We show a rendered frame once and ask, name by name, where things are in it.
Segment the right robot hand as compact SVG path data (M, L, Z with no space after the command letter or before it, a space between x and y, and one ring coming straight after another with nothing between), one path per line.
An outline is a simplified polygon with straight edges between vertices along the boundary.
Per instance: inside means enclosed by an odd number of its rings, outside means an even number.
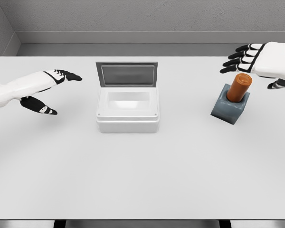
M246 44L228 56L220 73L244 72L263 78L273 78L268 89L285 88L285 43Z

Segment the white box with grey lid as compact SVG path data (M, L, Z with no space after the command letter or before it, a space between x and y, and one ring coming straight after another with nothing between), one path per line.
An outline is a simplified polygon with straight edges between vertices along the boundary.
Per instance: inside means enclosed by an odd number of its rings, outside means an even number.
M156 133L160 122L157 62L97 62L101 133Z

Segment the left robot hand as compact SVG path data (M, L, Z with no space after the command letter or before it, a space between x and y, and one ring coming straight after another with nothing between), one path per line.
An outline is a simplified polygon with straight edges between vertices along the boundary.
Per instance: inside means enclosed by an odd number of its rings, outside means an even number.
M34 98L32 95L49 90L53 86L65 81L81 81L82 77L62 69L38 71L12 81L13 97L20 100L20 104L36 113L56 115L57 111Z

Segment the brown cylindrical stamp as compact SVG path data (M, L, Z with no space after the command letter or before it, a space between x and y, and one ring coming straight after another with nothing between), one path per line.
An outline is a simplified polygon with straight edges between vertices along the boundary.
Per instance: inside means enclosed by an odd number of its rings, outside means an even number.
M226 96L227 99L231 102L238 103L240 102L253 80L251 76L244 73L239 73L236 75L232 85L230 86Z

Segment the grey-blue stamp holder block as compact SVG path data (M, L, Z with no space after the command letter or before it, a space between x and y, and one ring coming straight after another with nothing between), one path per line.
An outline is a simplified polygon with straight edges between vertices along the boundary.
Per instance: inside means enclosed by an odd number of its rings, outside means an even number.
M246 92L242 100L238 103L231 102L227 99L227 91L230 89L229 84L225 84L212 111L211 115L234 125L239 117L242 115L248 98L249 92Z

